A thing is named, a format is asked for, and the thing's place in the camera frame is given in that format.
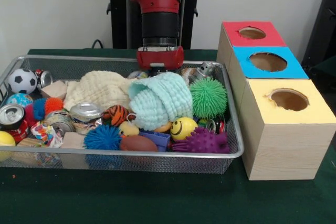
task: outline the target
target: white wall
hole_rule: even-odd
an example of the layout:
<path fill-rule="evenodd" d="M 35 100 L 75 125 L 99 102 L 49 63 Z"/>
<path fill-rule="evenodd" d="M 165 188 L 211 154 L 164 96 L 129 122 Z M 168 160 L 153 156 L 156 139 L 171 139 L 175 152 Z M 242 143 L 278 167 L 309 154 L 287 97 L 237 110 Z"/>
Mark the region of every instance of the white wall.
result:
<path fill-rule="evenodd" d="M 30 48 L 112 46 L 109 0 L 0 0 L 0 72 Z M 299 59 L 321 0 L 198 0 L 192 48 L 217 49 L 222 20 L 270 20 Z"/>

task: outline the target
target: yellow box top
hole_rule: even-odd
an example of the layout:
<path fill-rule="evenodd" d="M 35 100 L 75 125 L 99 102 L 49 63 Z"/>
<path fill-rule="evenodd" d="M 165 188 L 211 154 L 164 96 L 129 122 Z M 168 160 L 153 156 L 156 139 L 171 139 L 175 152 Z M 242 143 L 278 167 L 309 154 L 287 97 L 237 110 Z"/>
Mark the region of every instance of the yellow box top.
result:
<path fill-rule="evenodd" d="M 336 124 L 311 80 L 248 80 L 265 124 Z"/>

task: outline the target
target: purple spiky ball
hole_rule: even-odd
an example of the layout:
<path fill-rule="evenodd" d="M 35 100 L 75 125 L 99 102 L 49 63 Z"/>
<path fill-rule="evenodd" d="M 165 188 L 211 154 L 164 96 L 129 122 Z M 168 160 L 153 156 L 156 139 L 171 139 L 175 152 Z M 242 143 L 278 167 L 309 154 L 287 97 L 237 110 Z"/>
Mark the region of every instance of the purple spiky ball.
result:
<path fill-rule="evenodd" d="M 227 145 L 226 132 L 216 135 L 214 131 L 197 127 L 185 140 L 175 141 L 173 151 L 226 154 L 230 153 L 230 148 Z"/>

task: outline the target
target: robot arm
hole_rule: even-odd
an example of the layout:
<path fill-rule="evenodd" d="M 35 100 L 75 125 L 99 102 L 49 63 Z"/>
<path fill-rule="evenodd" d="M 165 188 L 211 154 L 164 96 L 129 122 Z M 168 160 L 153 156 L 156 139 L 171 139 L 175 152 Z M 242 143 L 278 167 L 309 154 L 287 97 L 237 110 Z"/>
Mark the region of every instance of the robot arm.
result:
<path fill-rule="evenodd" d="M 177 69 L 183 63 L 179 37 L 180 0 L 137 0 L 142 13 L 143 47 L 138 50 L 140 67 Z"/>

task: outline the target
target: metal tray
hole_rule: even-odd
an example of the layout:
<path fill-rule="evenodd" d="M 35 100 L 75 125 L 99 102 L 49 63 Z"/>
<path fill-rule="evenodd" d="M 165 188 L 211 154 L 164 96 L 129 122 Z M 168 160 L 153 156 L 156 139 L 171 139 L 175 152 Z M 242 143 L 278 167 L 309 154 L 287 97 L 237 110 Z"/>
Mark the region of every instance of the metal tray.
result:
<path fill-rule="evenodd" d="M 202 63 L 201 61 L 185 61 L 181 69 L 198 67 Z M 242 155 L 244 145 L 226 69 L 217 62 L 214 64 L 215 77 L 225 86 L 228 94 L 229 120 L 226 122 L 226 129 L 231 149 L 230 154 L 0 146 L 0 161 L 4 155 L 10 155 L 10 158 L 0 162 L 0 167 L 223 174 L 233 159 Z M 55 80 L 79 80 L 87 72 L 93 70 L 114 71 L 126 77 L 129 73 L 138 70 L 138 63 L 135 59 L 121 58 L 21 56 L 14 59 L 0 77 L 1 105 L 4 105 L 6 99 L 11 95 L 7 78 L 18 68 L 49 70 Z"/>

